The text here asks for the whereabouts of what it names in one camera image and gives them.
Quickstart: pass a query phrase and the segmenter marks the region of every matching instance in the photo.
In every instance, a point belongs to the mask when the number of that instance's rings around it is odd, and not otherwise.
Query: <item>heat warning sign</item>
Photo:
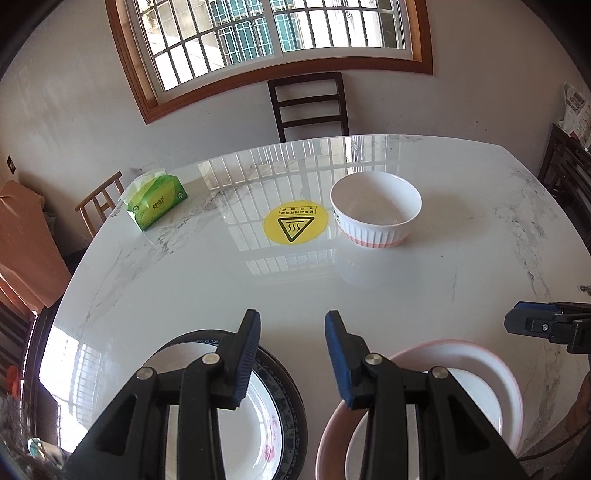
[[[263,225],[267,237],[283,245],[309,242],[319,236],[329,216],[322,205],[307,200],[284,203],[274,209]]]

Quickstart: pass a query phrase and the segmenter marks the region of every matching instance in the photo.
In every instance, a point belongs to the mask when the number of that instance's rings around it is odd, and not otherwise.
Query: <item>wooden window frame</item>
[[[433,74],[433,50],[426,0],[406,0],[413,58],[339,57],[297,60],[237,73],[159,102],[135,41],[125,0],[105,0],[115,47],[146,125],[184,106],[252,83],[331,70],[397,70]]]

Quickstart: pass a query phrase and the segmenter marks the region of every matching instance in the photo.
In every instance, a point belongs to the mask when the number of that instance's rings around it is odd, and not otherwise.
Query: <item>black clamp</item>
[[[247,310],[238,332],[187,368],[140,368],[107,406],[64,473],[71,480],[165,478],[168,411],[178,405],[177,479],[224,480],[217,410],[235,410],[246,396],[261,335]]]
[[[591,354],[591,304],[521,301],[505,316],[508,333],[546,338],[568,353]]]
[[[443,367],[399,368],[347,333],[337,310],[324,321],[339,393],[369,409],[361,480],[408,480],[406,405],[417,412],[421,480],[526,480],[528,476],[478,406]]]

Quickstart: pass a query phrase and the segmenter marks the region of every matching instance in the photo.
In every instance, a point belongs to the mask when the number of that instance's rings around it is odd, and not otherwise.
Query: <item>tissue box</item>
[[[134,188],[130,192],[124,192],[122,197],[128,213],[141,230],[146,230],[187,198],[187,192],[178,178],[165,171],[148,172],[135,179],[132,185]]]

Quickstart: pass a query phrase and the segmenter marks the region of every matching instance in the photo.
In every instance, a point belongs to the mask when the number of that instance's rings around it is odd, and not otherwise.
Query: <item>marble table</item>
[[[339,235],[330,188],[360,170],[397,174],[421,192],[423,211],[400,246],[368,250]],[[504,148],[452,138],[335,137],[255,148],[172,173],[189,198],[146,232],[118,205],[57,313],[40,378],[64,405],[70,449],[160,346],[192,330],[235,330],[248,308],[260,312],[261,345],[304,400],[305,479],[314,476],[320,436],[339,402],[323,332],[330,309],[385,355],[442,338],[499,355],[525,402],[522,450],[575,400],[586,357],[509,335],[503,319],[518,300],[591,301],[580,288],[591,284],[591,258],[558,204]],[[326,230],[301,245],[269,241],[267,213],[298,199],[329,211]]]

